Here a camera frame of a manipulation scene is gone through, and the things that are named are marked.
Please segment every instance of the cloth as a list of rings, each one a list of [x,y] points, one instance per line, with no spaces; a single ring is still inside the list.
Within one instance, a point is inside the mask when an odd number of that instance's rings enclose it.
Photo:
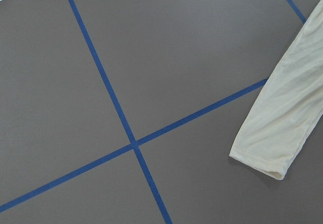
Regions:
[[[323,114],[323,0],[261,90],[229,156],[277,180]]]

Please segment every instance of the blue tape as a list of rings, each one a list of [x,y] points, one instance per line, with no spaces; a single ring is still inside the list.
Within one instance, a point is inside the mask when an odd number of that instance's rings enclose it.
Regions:
[[[77,177],[77,176],[79,176],[79,175],[81,175],[81,174],[83,174],[83,173],[85,173],[85,172],[87,172],[87,171],[89,171],[89,170],[91,170],[91,169],[105,163],[105,162],[108,162],[109,160],[111,160],[111,159],[113,159],[115,157],[118,157],[118,156],[130,151],[131,149],[132,149],[132,147],[131,147],[130,144],[127,145],[127,146],[124,146],[124,147],[122,147],[122,148],[120,148],[120,149],[118,149],[118,150],[116,150],[116,151],[102,157],[102,158],[99,158],[99,159],[97,159],[97,160],[95,160],[95,161],[93,161],[93,162],[91,162],[91,163],[89,163],[89,164],[87,164],[87,165],[85,165],[83,167],[80,167],[77,170],[74,170],[74,171],[72,171],[72,172],[70,172],[70,173],[68,173],[68,174],[54,180],[54,181],[51,181],[48,184],[45,184],[45,185],[43,185],[43,186],[41,186],[41,187],[39,187],[39,188],[37,188],[37,189],[35,189],[33,191],[28,192],[27,194],[24,194],[24,195],[12,200],[12,201],[9,201],[8,203],[3,204],[3,205],[0,206],[0,213],[4,212],[5,210],[8,210],[8,209],[10,209],[10,208],[12,208],[14,206],[16,206],[16,205],[18,205],[18,204],[20,204],[20,203],[22,203],[22,202],[24,202],[26,200],[29,200],[29,199],[37,196],[37,195],[40,195],[41,193],[43,193],[43,192],[45,192],[47,190],[50,190],[50,189],[54,188],[55,186],[60,185],[60,184],[66,182],[66,181],[68,181],[68,180],[70,180],[72,178],[75,178],[75,177]]]
[[[163,135],[175,128],[180,127],[181,125],[183,125],[185,123],[188,123],[188,122],[190,122],[190,121],[192,121],[192,120],[194,120],[194,119],[196,119],[196,118],[198,118],[198,117],[200,117],[200,116],[202,116],[202,115],[204,115],[216,108],[219,108],[222,105],[225,105],[225,104],[231,102],[232,100],[235,100],[235,99],[237,99],[237,98],[239,98],[239,97],[241,97],[241,96],[257,89],[257,88],[260,88],[261,86],[265,85],[266,81],[267,81],[267,79],[263,79],[255,84],[245,88],[245,89],[242,89],[242,90],[240,90],[240,91],[238,91],[238,92],[236,92],[224,99],[219,100],[218,102],[215,102],[203,109],[200,109],[199,111],[197,111],[193,114],[190,114],[189,116],[186,116],[186,117],[184,117],[184,118],[182,118],[182,119],[180,119],[180,120],[178,120],[178,121],[176,121],[164,128],[161,128],[160,130],[155,131],[155,132],[149,134],[148,136],[145,136],[145,137],[139,139],[137,142],[139,145],[149,142],[149,141],[151,141],[151,140],[153,140],[153,139],[155,139],[155,138],[157,138],[157,137],[159,137],[159,136],[161,136],[161,135]]]
[[[306,18],[305,16],[301,13],[301,11],[298,9],[298,7],[295,5],[295,3],[292,0],[286,0],[289,5],[292,7],[292,9],[294,10],[294,12],[297,14],[297,16],[301,19],[301,21],[303,22],[303,24],[305,24],[306,22]]]
[[[136,141],[136,139],[135,139],[135,137],[134,137],[134,135],[133,135],[133,133],[131,131],[129,123],[128,123],[126,117],[125,117],[125,114],[124,114],[124,112],[123,112],[123,110],[121,108],[121,105],[120,105],[120,103],[119,103],[119,101],[117,99],[117,96],[116,96],[116,94],[115,94],[115,92],[114,92],[114,90],[112,88],[112,85],[111,85],[111,83],[109,81],[109,78],[108,78],[108,76],[107,76],[107,74],[106,74],[106,72],[105,72],[105,70],[103,68],[103,65],[102,65],[102,63],[100,61],[100,58],[98,57],[98,55],[96,53],[96,50],[95,50],[94,45],[92,43],[92,40],[91,40],[87,30],[86,30],[86,27],[85,27],[85,25],[83,23],[83,20],[81,18],[80,13],[78,12],[76,4],[75,4],[74,0],[68,0],[68,1],[70,3],[72,11],[73,11],[73,13],[75,15],[77,23],[79,24],[79,27],[80,27],[80,29],[82,31],[82,34],[83,34],[84,39],[86,41],[86,44],[87,44],[87,46],[88,46],[88,48],[89,48],[89,50],[90,50],[90,52],[92,54],[92,57],[93,57],[93,59],[95,61],[97,69],[100,72],[100,75],[102,77],[104,85],[105,85],[105,87],[106,87],[106,89],[107,89],[107,91],[108,91],[108,93],[110,95],[110,98],[111,98],[111,100],[113,102],[113,105],[115,106],[115,109],[116,109],[116,111],[118,113],[118,116],[119,116],[119,118],[121,120],[121,123],[122,123],[122,125],[123,125],[123,127],[124,127],[124,129],[126,131],[126,134],[127,134],[128,138],[129,138],[131,146],[132,146],[132,148],[133,148],[133,150],[134,150],[134,152],[136,154],[136,157],[137,157],[138,162],[140,164],[140,167],[141,167],[141,169],[142,169],[142,171],[143,171],[143,173],[145,175],[145,178],[146,178],[146,180],[147,180],[147,182],[149,184],[151,192],[152,192],[152,194],[153,194],[153,196],[154,196],[154,198],[156,200],[156,203],[157,203],[157,205],[159,207],[161,215],[163,216],[166,224],[172,224],[171,218],[170,218],[170,216],[169,216],[169,214],[167,212],[167,209],[166,209],[166,207],[165,207],[165,205],[163,203],[163,200],[162,200],[162,198],[161,198],[161,196],[159,194],[159,191],[158,191],[158,189],[156,187],[156,184],[155,184],[155,182],[154,182],[154,180],[153,180],[153,178],[151,176],[151,173],[150,173],[150,171],[148,169],[148,166],[147,166],[147,164],[146,164],[146,162],[145,162],[145,160],[144,160],[144,158],[142,156],[142,153],[141,153],[141,151],[139,149],[138,143],[137,143],[137,141]]]

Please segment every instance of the garment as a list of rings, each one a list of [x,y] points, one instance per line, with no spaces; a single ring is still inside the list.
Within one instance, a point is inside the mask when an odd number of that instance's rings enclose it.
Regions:
[[[252,106],[229,156],[282,180],[323,114],[323,0]]]

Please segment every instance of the white cloth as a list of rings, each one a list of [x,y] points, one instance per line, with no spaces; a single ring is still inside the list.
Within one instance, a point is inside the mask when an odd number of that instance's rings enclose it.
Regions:
[[[261,90],[229,156],[277,180],[323,114],[323,0]]]

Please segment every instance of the gray table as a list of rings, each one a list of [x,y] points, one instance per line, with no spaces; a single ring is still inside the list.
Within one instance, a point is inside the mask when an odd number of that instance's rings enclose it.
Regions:
[[[74,2],[87,32],[68,0],[0,2],[1,223],[322,223],[322,121],[283,181],[228,157],[302,26],[286,0]]]

